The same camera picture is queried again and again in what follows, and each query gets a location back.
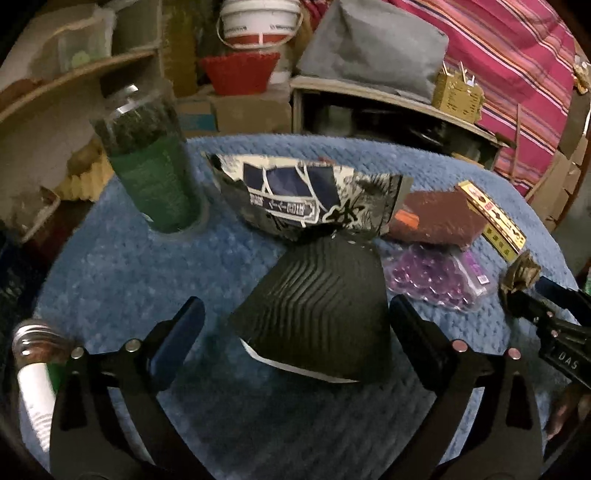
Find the wooden shelf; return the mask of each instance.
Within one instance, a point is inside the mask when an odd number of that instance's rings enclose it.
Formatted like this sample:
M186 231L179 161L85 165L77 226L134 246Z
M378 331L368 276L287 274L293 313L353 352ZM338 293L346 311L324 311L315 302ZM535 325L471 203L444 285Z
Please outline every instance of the wooden shelf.
M12 123L14 123L17 119L16 117L22 117L31 113L31 111L36 108L42 108L45 101L49 104L52 103L57 95L70 89L76 82L94 77L102 77L104 74L154 55L156 55L156 49L154 48L137 50L88 63L83 67L72 70L61 77L56 78L52 82L36 88L9 105L9 107L0 112L0 124L5 124L9 118Z
M502 142L499 142L493 134L479 128L474 124L468 123L453 115L444 113L441 110L431 105L428 105L427 103L416 102L414 100L402 97L400 95L382 92L381 90L364 87L362 85L357 85L354 83L341 82L340 80L329 80L306 76L297 76L292 78L290 85L292 89L340 93L342 95L352 95L367 98L370 100L377 100L378 102L389 103L390 105L408 108L409 110L424 113L425 115L430 115L440 120L446 121L450 124L462 127L463 129L475 135L485 138L497 147L506 147L506 145Z

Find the striped fabric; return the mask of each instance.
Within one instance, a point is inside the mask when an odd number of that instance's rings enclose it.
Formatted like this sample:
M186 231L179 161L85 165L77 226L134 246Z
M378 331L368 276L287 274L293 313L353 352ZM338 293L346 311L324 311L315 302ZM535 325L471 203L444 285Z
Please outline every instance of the striped fabric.
M545 0L387 0L449 37L446 63L461 61L485 92L482 120L514 139L521 104L515 187L523 195L550 165L573 92L574 38ZM508 177L515 152L496 163Z

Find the blue rug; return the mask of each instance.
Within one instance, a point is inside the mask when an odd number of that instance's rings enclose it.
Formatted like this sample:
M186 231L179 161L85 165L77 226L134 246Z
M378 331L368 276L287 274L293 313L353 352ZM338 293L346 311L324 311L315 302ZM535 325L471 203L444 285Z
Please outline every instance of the blue rug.
M105 352L143 338L188 296L199 296L207 311L204 331L171 388L158 398L218 479L377 479L417 430L434 394L422 388L394 336L394 372L381 384L326 384L266 366L245 352L228 315L285 247L238 220L199 152L325 156L364 173L411 175L414 190L448 190L473 180L524 231L543 274L576 286L560 248L517 191L471 164L391 144L292 135L196 138L189 150L211 204L207 229L187 242L153 235L113 180L56 261L37 314L68 335L79 335L91 353ZM506 269L484 239L472 252L495 280ZM566 381L537 358L539 343L528 322L505 317L496 296L470 314L414 305L450 339L462 338L476 351L518 347L545 423L550 401ZM477 406L474 396L447 458L459 453ZM46 465L26 422L24 436Z

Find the yellow box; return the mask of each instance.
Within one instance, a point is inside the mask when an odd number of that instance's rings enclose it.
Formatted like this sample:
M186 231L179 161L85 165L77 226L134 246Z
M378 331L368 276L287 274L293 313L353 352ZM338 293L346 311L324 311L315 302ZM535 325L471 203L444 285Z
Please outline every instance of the yellow box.
M513 262L525 245L526 238L523 232L471 181L461 181L456 188L466 195L470 205L488 221L482 235L505 260L509 263Z
M473 124L481 119L484 100L484 92L479 85L468 85L459 72L448 75L441 71L437 76L431 104L442 112Z

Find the green glass jar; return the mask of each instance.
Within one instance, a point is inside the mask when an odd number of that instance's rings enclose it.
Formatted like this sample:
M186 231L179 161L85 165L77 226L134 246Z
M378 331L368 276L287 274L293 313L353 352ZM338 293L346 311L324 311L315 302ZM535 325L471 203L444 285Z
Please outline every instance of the green glass jar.
M177 233L205 223L207 203L190 171L172 94L164 82L128 85L93 122L111 166L151 229Z

